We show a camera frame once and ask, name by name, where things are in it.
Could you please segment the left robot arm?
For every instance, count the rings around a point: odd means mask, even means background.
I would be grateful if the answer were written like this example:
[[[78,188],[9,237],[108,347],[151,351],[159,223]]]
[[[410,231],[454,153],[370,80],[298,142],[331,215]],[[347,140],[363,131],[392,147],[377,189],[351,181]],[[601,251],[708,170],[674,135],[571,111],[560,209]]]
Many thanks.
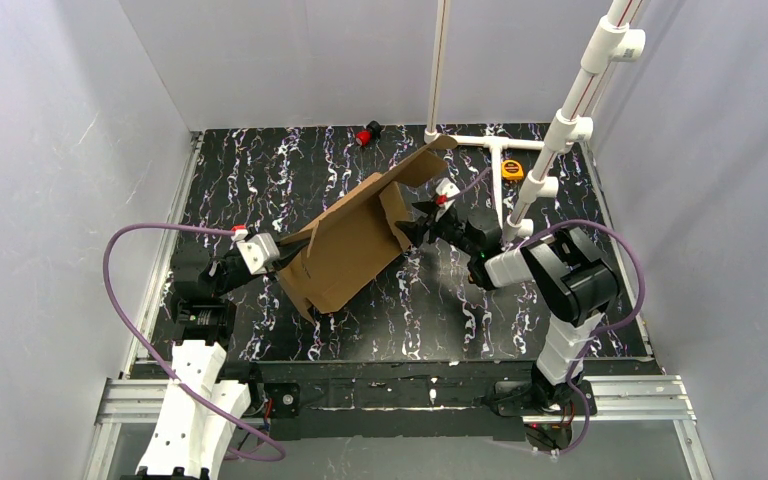
[[[288,266],[307,243],[277,245],[267,234],[242,240],[221,256],[198,243],[176,248],[170,263],[176,336],[159,417],[135,479],[215,479],[233,459],[237,429],[252,403],[249,380],[222,379],[236,306],[226,294]]]

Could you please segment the brown cardboard box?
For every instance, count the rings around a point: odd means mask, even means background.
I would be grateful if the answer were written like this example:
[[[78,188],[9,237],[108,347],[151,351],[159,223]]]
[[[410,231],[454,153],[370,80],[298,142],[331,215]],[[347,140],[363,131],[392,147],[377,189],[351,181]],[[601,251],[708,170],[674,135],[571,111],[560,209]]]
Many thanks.
[[[417,188],[448,169],[437,155],[457,146],[450,136],[405,157],[384,173],[375,172],[281,246],[306,241],[290,264],[278,272],[279,283],[302,318],[311,309],[335,313],[410,247],[395,223],[410,218],[403,186]]]

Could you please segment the red black stamp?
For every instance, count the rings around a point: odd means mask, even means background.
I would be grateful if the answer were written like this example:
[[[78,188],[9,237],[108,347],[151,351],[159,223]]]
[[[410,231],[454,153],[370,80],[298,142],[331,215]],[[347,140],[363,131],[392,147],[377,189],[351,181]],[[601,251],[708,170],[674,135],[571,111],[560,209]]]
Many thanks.
[[[355,135],[355,142],[359,147],[365,148],[378,141],[381,138],[382,131],[383,127],[379,122],[375,120],[370,121]]]

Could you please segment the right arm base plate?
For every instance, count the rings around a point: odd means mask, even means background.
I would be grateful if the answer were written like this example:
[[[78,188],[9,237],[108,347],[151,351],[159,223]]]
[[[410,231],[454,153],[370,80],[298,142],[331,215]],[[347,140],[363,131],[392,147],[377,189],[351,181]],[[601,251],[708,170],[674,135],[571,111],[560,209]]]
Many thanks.
[[[500,416],[558,416],[578,418],[585,407],[591,415],[598,412],[592,385],[586,380],[577,384],[576,393],[568,384],[547,388],[531,381],[496,382],[482,402]]]

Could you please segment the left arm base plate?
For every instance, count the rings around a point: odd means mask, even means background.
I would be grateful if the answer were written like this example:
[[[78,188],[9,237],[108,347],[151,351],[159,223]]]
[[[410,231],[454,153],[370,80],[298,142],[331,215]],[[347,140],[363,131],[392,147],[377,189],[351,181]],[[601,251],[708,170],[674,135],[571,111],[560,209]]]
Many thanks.
[[[244,411],[245,417],[270,420],[298,415],[300,384],[278,364],[233,361],[220,369],[218,379],[237,380],[249,387],[251,401]]]

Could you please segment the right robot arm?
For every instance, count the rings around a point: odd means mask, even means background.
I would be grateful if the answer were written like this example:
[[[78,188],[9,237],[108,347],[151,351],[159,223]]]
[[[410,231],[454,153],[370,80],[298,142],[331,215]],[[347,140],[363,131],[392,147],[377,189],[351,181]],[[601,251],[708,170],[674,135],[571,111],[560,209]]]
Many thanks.
[[[504,247],[502,229],[487,209],[462,219],[435,201],[413,206],[421,216],[395,224],[411,244],[443,240],[467,254],[471,283],[487,291],[532,282],[550,311],[530,379],[496,388],[483,404],[499,415],[572,404],[582,380],[582,352],[621,293],[620,277],[585,232],[590,222],[564,221],[535,239]]]

